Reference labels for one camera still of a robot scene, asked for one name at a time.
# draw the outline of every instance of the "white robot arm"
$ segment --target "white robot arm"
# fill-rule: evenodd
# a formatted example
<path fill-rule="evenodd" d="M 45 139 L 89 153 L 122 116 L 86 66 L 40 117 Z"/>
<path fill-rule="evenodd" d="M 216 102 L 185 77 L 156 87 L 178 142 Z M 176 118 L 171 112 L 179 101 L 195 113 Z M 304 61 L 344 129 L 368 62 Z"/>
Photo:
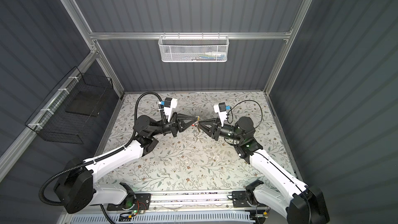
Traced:
<path fill-rule="evenodd" d="M 219 105 L 225 106 L 225 103 L 215 105 L 215 109 Z M 286 217 L 289 224 L 329 222 L 321 190 L 314 186 L 308 187 L 289 174 L 263 150 L 254 138 L 256 129 L 251 118 L 241 117 L 234 126 L 224 124 L 221 118 L 212 118 L 199 121 L 198 127 L 212 139 L 223 137 L 237 141 L 233 146 L 238 156 L 263 173 L 279 190 L 276 192 L 268 188 L 260 180 L 252 182 L 246 186 L 246 199 L 250 205 L 265 204 Z"/>
<path fill-rule="evenodd" d="M 126 145 L 100 156 L 85 159 L 83 162 L 79 159 L 71 160 L 64 171 L 54 175 L 43 184 L 39 192 L 40 199 L 49 205 L 63 205 L 68 213 L 75 213 L 87 205 L 105 203 L 127 205 L 125 202 L 134 200 L 135 195 L 126 184 L 101 185 L 97 181 L 113 169 L 151 152 L 158 143 L 154 138 L 155 135 L 172 133 L 176 137 L 177 132 L 183 132 L 197 122 L 197 118 L 194 116 L 176 112 L 172 114 L 172 108 L 175 108 L 176 104 L 177 100 L 172 98 L 166 98 L 165 101 L 159 102 L 162 115 L 160 121 L 155 121 L 146 115 L 138 117 L 133 127 L 133 137 Z M 238 141 L 234 148 L 239 157 L 263 173 L 279 190 L 276 192 L 269 189 L 263 182 L 256 180 L 246 186 L 246 199 L 250 205 L 265 204 L 286 217 L 289 224 L 307 222 L 325 224 L 329 222 L 329 215 L 320 189 L 308 187 L 304 182 L 290 175 L 263 150 L 253 137 L 256 130 L 251 118 L 241 117 L 232 126 L 224 124 L 227 116 L 226 110 L 230 109 L 225 106 L 225 103 L 214 105 L 214 109 L 219 113 L 220 118 L 198 121 L 197 126 L 215 140 L 224 137 Z M 43 194 L 46 186 L 55 178 L 59 179 L 54 191 L 61 202 L 50 201 Z"/>

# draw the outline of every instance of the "gray corrugated wall panel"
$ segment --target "gray corrugated wall panel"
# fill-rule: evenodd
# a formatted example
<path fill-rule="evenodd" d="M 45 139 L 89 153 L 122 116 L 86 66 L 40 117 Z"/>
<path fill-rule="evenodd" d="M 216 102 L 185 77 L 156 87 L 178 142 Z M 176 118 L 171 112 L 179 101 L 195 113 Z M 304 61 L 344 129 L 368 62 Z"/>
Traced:
<path fill-rule="evenodd" d="M 76 0 L 95 32 L 283 32 L 301 0 Z"/>
<path fill-rule="evenodd" d="M 29 115 L 64 75 L 89 53 L 59 0 L 0 0 L 0 152 L 25 128 Z M 88 73 L 103 75 L 94 62 Z M 42 183 L 73 157 L 94 155 L 118 97 L 106 103 L 84 145 L 45 142 L 36 137 L 0 182 L 2 223 L 55 223 L 62 207 L 37 197 Z M 56 200 L 52 185 L 46 191 Z"/>
<path fill-rule="evenodd" d="M 126 91 L 263 89 L 283 40 L 231 40 L 227 62 L 162 62 L 156 40 L 100 40 Z"/>
<path fill-rule="evenodd" d="M 398 221 L 397 9 L 398 0 L 314 0 L 271 91 L 332 221 Z"/>
<path fill-rule="evenodd" d="M 97 62 L 87 73 L 104 76 Z M 65 164 L 74 157 L 92 157 L 101 141 L 119 98 L 116 92 L 105 103 L 96 117 L 92 132 L 83 145 L 46 142 L 36 137 L 22 154 L 15 166 L 0 182 L 0 218 L 2 223 L 55 223 L 63 207 L 43 204 L 38 196 L 42 183 L 55 173 L 63 170 Z M 47 187 L 45 195 L 58 201 L 52 191 L 53 183 Z"/>
<path fill-rule="evenodd" d="M 0 0 L 0 153 L 89 52 L 59 0 Z"/>

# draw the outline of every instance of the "floral tablecloth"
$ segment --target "floral tablecloth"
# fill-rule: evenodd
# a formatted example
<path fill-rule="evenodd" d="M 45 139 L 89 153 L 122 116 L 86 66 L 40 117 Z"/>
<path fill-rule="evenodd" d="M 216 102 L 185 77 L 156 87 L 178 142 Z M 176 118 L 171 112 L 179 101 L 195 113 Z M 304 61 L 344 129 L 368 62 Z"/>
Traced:
<path fill-rule="evenodd" d="M 217 117 L 213 110 L 216 103 L 226 102 L 226 105 L 233 107 L 243 100 L 257 101 L 260 106 L 254 102 L 239 104 L 233 110 L 233 124 L 239 117 L 248 116 L 256 126 L 261 119 L 261 107 L 263 121 L 254 136 L 276 162 L 294 174 L 262 92 L 167 93 L 160 96 L 162 99 L 177 98 L 175 111 L 200 116 L 200 119 Z M 125 95 L 104 152 L 125 144 L 131 137 L 138 97 L 136 94 Z M 159 120 L 157 102 L 158 99 L 153 95 L 143 97 L 138 107 L 138 116 L 145 114 Z M 234 148 L 223 138 L 215 141 L 203 131 L 198 132 L 196 127 L 190 127 L 177 135 L 175 138 L 171 134 L 156 136 L 159 143 L 151 153 L 113 170 L 100 182 L 111 183 L 120 179 L 134 191 L 242 189 L 256 179 L 272 187 L 266 177 L 240 159 Z"/>

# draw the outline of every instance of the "wire basket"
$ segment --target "wire basket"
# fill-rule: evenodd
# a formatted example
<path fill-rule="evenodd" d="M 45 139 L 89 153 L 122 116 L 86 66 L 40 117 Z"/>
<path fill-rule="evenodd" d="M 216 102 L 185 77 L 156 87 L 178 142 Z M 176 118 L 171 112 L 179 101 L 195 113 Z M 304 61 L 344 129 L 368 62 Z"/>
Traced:
<path fill-rule="evenodd" d="M 159 37 L 163 62 L 226 62 L 229 39 L 169 39 Z"/>
<path fill-rule="evenodd" d="M 52 142 L 83 144 L 89 139 L 92 125 L 112 90 L 112 79 L 80 73 L 32 123 L 25 123 L 42 139 Z"/>

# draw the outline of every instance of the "aluminum rail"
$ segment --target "aluminum rail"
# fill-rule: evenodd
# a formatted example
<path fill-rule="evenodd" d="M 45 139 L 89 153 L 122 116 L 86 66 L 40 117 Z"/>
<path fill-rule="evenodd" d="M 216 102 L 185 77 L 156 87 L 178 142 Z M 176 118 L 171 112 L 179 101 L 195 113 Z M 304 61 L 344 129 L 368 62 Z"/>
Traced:
<path fill-rule="evenodd" d="M 289 32 L 192 32 L 192 33 L 178 33 L 178 32 L 92 32 L 90 38 L 93 40 L 158 40 L 160 36 L 165 36 L 171 39 L 217 39 L 226 38 L 230 40 L 238 39 L 268 39 L 268 40 L 288 40 L 290 38 Z"/>
<path fill-rule="evenodd" d="M 135 192 L 136 194 L 151 194 L 151 202 L 148 212 L 185 212 L 185 211 L 215 211 L 215 210 L 265 210 L 264 207 L 241 207 L 234 208 L 232 199 L 228 195 L 232 191 L 244 191 L 245 189 L 219 189 L 219 190 L 194 190 L 194 191 L 149 191 Z M 97 214 L 102 213 L 98 205 L 87 206 L 74 216 L 79 214 Z M 70 218 L 71 214 L 64 213 L 60 221 Z"/>
<path fill-rule="evenodd" d="M 266 92 L 267 95 L 269 95 L 273 85 L 275 84 L 276 78 L 278 77 L 278 74 L 281 71 L 282 65 L 285 62 L 287 55 L 289 54 L 292 44 L 296 39 L 297 33 L 300 30 L 301 24 L 304 21 L 304 18 L 308 12 L 308 9 L 310 8 L 311 3 L 312 3 L 312 0 L 303 0 L 301 2 L 300 8 L 298 9 L 297 15 L 296 15 L 293 25 L 291 27 L 290 38 L 283 45 L 282 50 L 279 53 L 279 56 L 275 62 L 273 69 L 272 69 L 271 75 L 269 76 L 266 86 L 264 88 L 264 91 Z"/>
<path fill-rule="evenodd" d="M 65 80 L 65 82 L 61 85 L 60 88 L 66 88 L 80 72 L 84 73 L 91 66 L 91 64 L 95 61 L 98 56 L 97 50 L 92 50 L 86 58 L 80 63 L 78 69 L 75 69 L 72 74 Z M 49 101 L 44 105 L 43 108 L 50 107 L 56 99 L 62 93 L 61 90 L 57 90 L 54 95 L 49 99 Z M 44 114 L 44 111 L 40 111 L 33 118 L 32 123 L 38 122 Z M 33 139 L 37 136 L 36 132 L 33 132 L 30 128 L 25 127 L 25 129 L 21 132 L 21 134 L 15 139 L 15 141 L 11 144 L 10 147 L 3 153 L 0 157 L 0 182 L 7 175 L 7 173 L 11 170 L 17 160 L 22 156 L 27 147 L 31 144 Z"/>
<path fill-rule="evenodd" d="M 283 131 L 281 122 L 279 121 L 279 118 L 278 118 L 278 116 L 276 114 L 276 111 L 275 111 L 275 108 L 274 108 L 274 106 L 272 104 L 271 98 L 269 97 L 269 95 L 266 95 L 265 93 L 264 93 L 264 96 L 266 97 L 266 101 L 267 101 L 268 107 L 271 110 L 271 115 L 272 115 L 272 118 L 274 119 L 274 122 L 275 122 L 275 125 L 276 125 L 276 129 L 279 132 L 279 136 L 281 137 L 281 141 L 282 141 L 283 147 L 285 147 L 285 151 L 286 151 L 287 156 L 288 156 L 288 158 L 290 160 L 290 163 L 292 165 L 293 171 L 296 173 L 296 178 L 299 179 L 300 181 L 303 181 L 303 178 L 301 176 L 299 167 L 296 164 L 296 160 L 295 160 L 295 158 L 293 156 L 293 153 L 292 153 L 292 151 L 290 149 L 289 143 L 287 142 L 285 133 Z"/>
<path fill-rule="evenodd" d="M 102 51 L 101 46 L 97 42 L 92 40 L 92 38 L 90 37 L 89 33 L 92 32 L 91 28 L 88 25 L 86 19 L 84 18 L 83 13 L 80 10 L 79 6 L 77 5 L 76 1 L 75 0 L 60 0 L 60 1 L 67 10 L 70 18 L 72 18 L 73 23 L 75 23 L 77 29 L 82 35 L 87 46 L 90 49 L 95 48 L 98 50 L 100 56 L 98 57 L 97 62 L 101 66 L 105 76 L 112 78 L 113 88 L 117 93 L 117 95 L 121 97 L 124 94 L 124 88 L 119 79 L 117 78 L 116 73 L 113 71 L 111 64 L 106 58 L 104 52 Z"/>

